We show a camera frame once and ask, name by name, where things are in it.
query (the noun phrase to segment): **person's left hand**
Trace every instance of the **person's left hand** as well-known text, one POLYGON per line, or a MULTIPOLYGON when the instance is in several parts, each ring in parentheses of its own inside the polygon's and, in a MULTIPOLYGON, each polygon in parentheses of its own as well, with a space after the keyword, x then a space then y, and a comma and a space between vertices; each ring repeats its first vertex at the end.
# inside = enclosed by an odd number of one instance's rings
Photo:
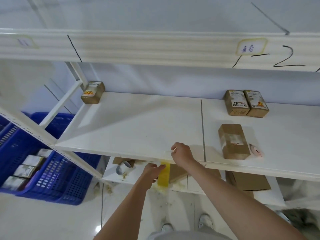
POLYGON ((150 189, 152 184, 156 182, 160 172, 165 169, 165 167, 165 165, 160 165, 158 167, 154 163, 148 163, 139 177, 139 183, 142 184, 146 190, 150 189))

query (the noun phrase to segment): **handwritten number 2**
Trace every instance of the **handwritten number 2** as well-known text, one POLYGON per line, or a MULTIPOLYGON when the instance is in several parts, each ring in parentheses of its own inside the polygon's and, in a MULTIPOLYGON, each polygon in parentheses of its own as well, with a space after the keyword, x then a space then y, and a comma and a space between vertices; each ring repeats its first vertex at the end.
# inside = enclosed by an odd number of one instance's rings
POLYGON ((294 50, 293 50, 293 48, 291 48, 290 46, 283 45, 283 47, 289 48, 289 49, 291 50, 291 55, 290 55, 288 58, 284 59, 283 61, 280 61, 280 62, 278 62, 277 64, 274 64, 273 67, 294 67, 294 66, 305 67, 305 65, 278 65, 278 64, 280 64, 280 63, 288 60, 288 59, 294 54, 294 50))

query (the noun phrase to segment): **floor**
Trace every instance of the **floor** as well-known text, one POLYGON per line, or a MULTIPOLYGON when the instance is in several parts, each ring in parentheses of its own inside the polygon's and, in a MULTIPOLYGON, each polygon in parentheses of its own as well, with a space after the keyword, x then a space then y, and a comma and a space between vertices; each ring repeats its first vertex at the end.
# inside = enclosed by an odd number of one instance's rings
MULTIPOLYGON (((101 222, 101 188, 93 180, 79 206, 62 205, 0 193, 0 240, 33 239, 91 240, 101 222)), ((103 222, 105 223, 131 189, 127 184, 104 187, 103 222)), ((195 230, 202 213, 208 213, 215 229, 237 239, 203 195, 168 191, 166 195, 149 190, 144 204, 138 239, 146 239, 163 223, 175 230, 195 230)))

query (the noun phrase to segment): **shoe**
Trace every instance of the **shoe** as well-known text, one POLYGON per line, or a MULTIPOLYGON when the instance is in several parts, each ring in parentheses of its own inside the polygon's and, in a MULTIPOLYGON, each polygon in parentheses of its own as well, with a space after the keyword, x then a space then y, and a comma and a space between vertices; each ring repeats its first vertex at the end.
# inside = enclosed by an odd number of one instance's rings
POLYGON ((199 219, 199 229, 201 229, 203 226, 207 226, 210 228, 214 228, 214 225, 212 224, 212 220, 208 214, 202 214, 199 219))
POLYGON ((172 225, 170 223, 167 223, 162 226, 161 232, 172 232, 173 230, 174 228, 172 227, 172 225))

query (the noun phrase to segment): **person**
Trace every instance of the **person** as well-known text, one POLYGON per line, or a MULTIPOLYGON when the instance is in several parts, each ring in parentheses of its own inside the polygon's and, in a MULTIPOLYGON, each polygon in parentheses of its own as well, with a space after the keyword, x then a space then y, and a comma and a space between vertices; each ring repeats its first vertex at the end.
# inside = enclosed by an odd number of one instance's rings
MULTIPOLYGON (((297 229, 279 217, 272 210, 242 193, 205 170, 197 162, 189 146, 176 142, 172 147, 174 162, 192 175, 225 220, 235 236, 245 240, 302 240, 306 239, 297 229)), ((147 190, 158 177, 165 165, 149 163, 143 170, 129 194, 115 210, 94 240, 135 240, 138 239, 142 208, 147 190)), ((199 220, 199 231, 173 231, 165 224, 162 231, 149 236, 152 240, 174 239, 230 239, 213 230, 210 217, 203 214, 199 220)))

